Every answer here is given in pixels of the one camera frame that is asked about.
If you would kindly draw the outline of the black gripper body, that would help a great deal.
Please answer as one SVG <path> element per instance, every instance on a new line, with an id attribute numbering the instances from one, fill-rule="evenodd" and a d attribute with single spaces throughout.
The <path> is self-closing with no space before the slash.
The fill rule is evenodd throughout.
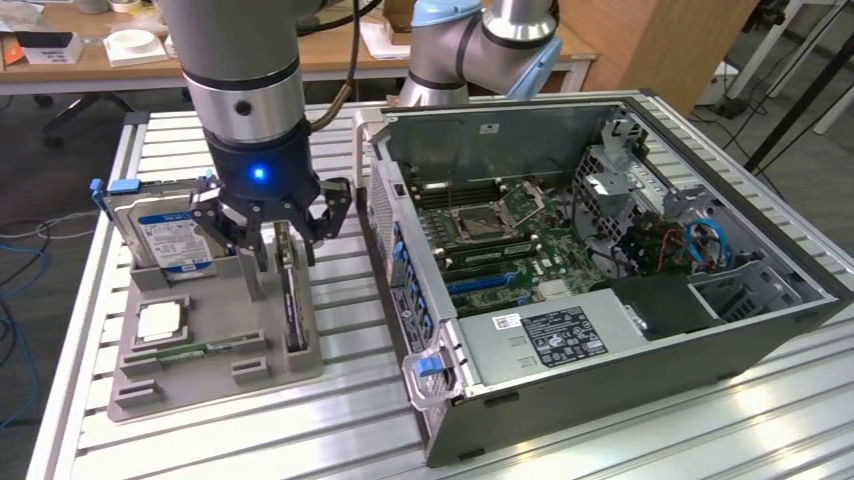
<path id="1" fill-rule="evenodd" d="M 242 215 L 258 214 L 264 222 L 307 215 L 321 195 L 310 134 L 311 125 L 305 119 L 282 136 L 260 143 L 227 142 L 212 132 L 206 133 L 220 198 Z"/>

